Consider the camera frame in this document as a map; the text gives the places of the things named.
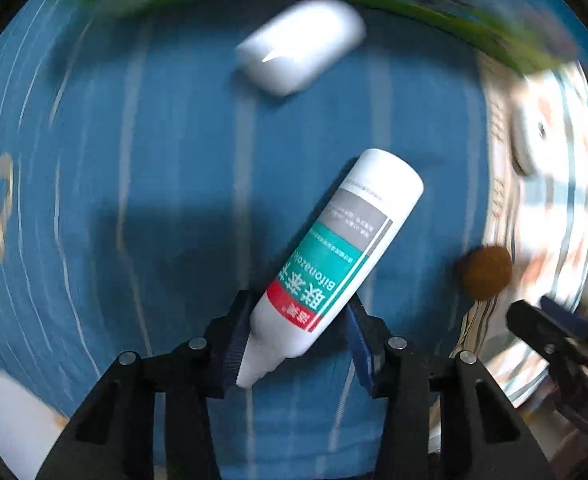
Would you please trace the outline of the small white square cap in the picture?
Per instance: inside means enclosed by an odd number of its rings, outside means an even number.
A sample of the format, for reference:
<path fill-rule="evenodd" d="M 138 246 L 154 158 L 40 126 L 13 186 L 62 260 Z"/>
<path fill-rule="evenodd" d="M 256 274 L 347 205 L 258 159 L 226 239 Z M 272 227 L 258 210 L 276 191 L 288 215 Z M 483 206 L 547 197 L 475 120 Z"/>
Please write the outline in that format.
<path fill-rule="evenodd" d="M 527 177 L 548 171 L 548 122 L 539 107 L 517 103 L 512 113 L 512 148 L 515 162 Z"/>

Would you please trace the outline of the small white pill bottle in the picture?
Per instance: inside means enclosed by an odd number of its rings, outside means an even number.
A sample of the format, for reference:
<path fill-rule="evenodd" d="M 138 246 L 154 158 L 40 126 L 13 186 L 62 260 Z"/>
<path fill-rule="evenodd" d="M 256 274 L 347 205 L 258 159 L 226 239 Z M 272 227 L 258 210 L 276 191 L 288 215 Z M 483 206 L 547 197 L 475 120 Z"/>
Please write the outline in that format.
<path fill-rule="evenodd" d="M 241 72 L 286 98 L 305 90 L 367 36 L 361 15 L 341 0 L 303 0 L 271 18 L 236 47 Z"/>

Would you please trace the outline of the white green spray bottle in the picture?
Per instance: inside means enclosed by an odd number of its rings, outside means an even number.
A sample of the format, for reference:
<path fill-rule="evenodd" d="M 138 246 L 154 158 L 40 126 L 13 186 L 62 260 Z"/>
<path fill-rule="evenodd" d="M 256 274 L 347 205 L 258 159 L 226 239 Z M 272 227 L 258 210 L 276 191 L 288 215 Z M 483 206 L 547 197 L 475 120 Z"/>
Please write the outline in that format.
<path fill-rule="evenodd" d="M 247 389 L 305 354 L 362 285 L 420 200 L 404 160 L 364 151 L 281 267 L 249 318 L 236 385 Z"/>

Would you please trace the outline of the plaid checkered blanket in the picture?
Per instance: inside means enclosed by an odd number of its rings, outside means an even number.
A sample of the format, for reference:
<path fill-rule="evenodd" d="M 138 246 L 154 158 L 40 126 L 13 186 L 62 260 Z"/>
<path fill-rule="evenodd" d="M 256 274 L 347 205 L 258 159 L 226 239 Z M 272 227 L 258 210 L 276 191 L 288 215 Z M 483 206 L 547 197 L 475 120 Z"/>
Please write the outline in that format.
<path fill-rule="evenodd" d="M 577 62 L 524 77 L 485 54 L 478 64 L 489 169 L 482 241 L 506 248 L 514 266 L 510 285 L 464 316 L 456 346 L 474 352 L 520 405 L 542 382 L 546 363 L 508 331 L 507 308 L 548 296 L 572 312 L 588 274 L 588 81 Z M 524 176 L 514 159 L 512 113 L 522 102 L 548 122 L 543 176 Z"/>

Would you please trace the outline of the blue striped bedsheet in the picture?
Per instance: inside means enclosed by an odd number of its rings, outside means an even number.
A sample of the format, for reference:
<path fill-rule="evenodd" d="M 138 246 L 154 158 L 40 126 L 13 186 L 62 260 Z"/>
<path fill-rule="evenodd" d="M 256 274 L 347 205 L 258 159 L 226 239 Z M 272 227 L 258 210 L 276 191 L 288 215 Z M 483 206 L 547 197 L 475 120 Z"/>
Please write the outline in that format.
<path fill-rule="evenodd" d="M 0 35 L 0 368 L 53 408 L 73 413 L 119 352 L 168 352 L 264 290 L 367 148 L 424 193 L 360 298 L 424 351 L 454 348 L 453 265 L 489 190 L 476 50 L 367 11 L 361 47 L 277 100 L 235 48 L 287 6 L 111 20 L 28 0 Z"/>

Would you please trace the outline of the brown walnut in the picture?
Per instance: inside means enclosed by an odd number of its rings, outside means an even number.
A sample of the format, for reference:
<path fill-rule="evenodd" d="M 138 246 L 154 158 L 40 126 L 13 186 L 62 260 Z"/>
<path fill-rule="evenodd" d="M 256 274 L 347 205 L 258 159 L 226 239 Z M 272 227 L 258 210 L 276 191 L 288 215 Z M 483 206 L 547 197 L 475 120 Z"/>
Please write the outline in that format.
<path fill-rule="evenodd" d="M 513 261 L 502 246 L 478 247 L 465 255 L 456 270 L 464 292 L 475 301 L 498 296 L 513 278 Z"/>

